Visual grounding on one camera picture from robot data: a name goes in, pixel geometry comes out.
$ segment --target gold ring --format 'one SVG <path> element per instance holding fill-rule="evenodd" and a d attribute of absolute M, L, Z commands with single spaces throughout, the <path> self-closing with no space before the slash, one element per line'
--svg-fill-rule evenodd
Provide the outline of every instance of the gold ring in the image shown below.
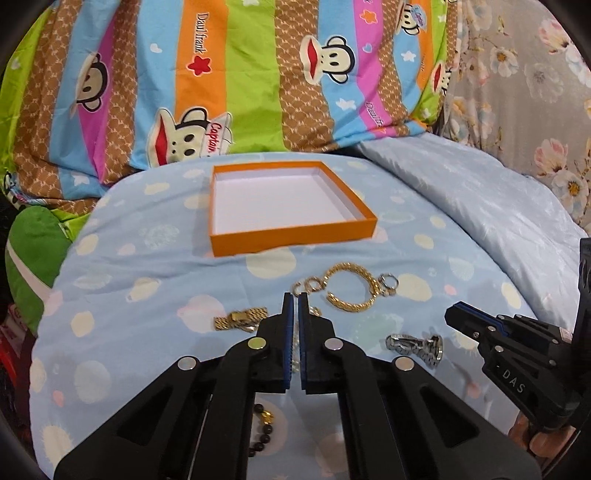
<path fill-rule="evenodd" d="M 304 293 L 303 291 L 298 291 L 298 288 L 300 288 L 301 285 L 301 281 L 297 281 L 295 282 L 292 286 L 291 286 L 291 293 L 296 296 L 299 297 L 300 293 Z"/>
<path fill-rule="evenodd" d="M 378 283 L 378 280 L 373 278 L 372 274 L 366 268 L 363 268 L 361 265 L 357 265 L 351 262 L 341 262 L 330 267 L 324 273 L 323 284 L 326 285 L 328 283 L 329 278 L 338 271 L 349 271 L 363 278 L 369 284 L 369 294 L 371 295 L 371 298 L 363 303 L 349 303 L 343 300 L 339 300 L 332 292 L 327 292 L 326 299 L 338 309 L 344 310 L 346 312 L 356 313 L 362 312 L 370 308 L 374 304 L 375 299 L 382 292 L 382 288 Z"/>
<path fill-rule="evenodd" d="M 326 288 L 326 277 L 308 277 L 304 280 L 304 288 L 308 293 L 314 293 L 316 291 L 324 290 Z"/>

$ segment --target floral fabric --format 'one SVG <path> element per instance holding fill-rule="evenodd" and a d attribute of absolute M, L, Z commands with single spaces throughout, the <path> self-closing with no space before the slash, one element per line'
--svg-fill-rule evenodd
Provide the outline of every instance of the floral fabric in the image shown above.
<path fill-rule="evenodd" d="M 465 0 L 443 136 L 531 175 L 591 234 L 591 72 L 538 0 Z"/>

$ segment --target light blue bedsheet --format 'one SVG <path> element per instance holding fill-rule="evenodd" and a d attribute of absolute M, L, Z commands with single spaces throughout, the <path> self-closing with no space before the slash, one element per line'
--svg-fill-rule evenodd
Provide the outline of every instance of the light blue bedsheet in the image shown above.
<path fill-rule="evenodd" d="M 540 320 L 574 329 L 579 242 L 587 234 L 547 187 L 435 135 L 364 142 L 360 150 L 453 218 Z"/>
<path fill-rule="evenodd" d="M 400 145 L 403 156 L 405 144 Z M 212 165 L 319 158 L 379 217 L 373 239 L 212 258 L 207 235 Z M 33 351 L 31 421 L 43 471 L 52 478 L 63 455 L 179 357 L 223 355 L 248 337 L 240 330 L 214 332 L 214 316 L 258 306 L 275 314 L 294 282 L 342 261 L 357 262 L 375 275 L 393 273 L 400 287 L 396 296 L 379 298 L 358 314 L 313 294 L 310 304 L 333 320 L 337 335 L 368 354 L 392 359 L 386 335 L 438 332 L 445 350 L 436 377 L 506 432 L 516 408 L 480 371 L 476 342 L 447 327 L 443 317 L 461 300 L 492 314 L 533 315 L 489 255 L 445 213 L 369 161 L 237 155 L 129 177 L 100 201 L 72 246 Z M 365 286 L 355 276 L 341 273 L 332 282 L 340 298 L 364 298 Z M 249 478 L 348 478 L 336 397 L 306 397 L 299 384 L 296 373 L 287 395 L 259 396 L 275 414 L 275 431 L 265 452 L 249 460 Z"/>

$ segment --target colorful striped comforter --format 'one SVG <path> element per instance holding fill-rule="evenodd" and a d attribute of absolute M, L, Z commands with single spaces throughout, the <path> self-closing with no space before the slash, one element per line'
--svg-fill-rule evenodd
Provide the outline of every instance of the colorful striped comforter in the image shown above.
<path fill-rule="evenodd" d="M 0 94 L 5 190 L 82 215 L 137 171 L 425 131 L 456 0 L 61 0 Z"/>

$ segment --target orange box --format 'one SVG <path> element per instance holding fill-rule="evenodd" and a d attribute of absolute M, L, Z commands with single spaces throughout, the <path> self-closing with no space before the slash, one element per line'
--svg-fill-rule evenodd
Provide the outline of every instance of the orange box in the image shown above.
<path fill-rule="evenodd" d="M 371 238 L 377 222 L 321 161 L 213 168 L 209 238 L 215 257 Z"/>

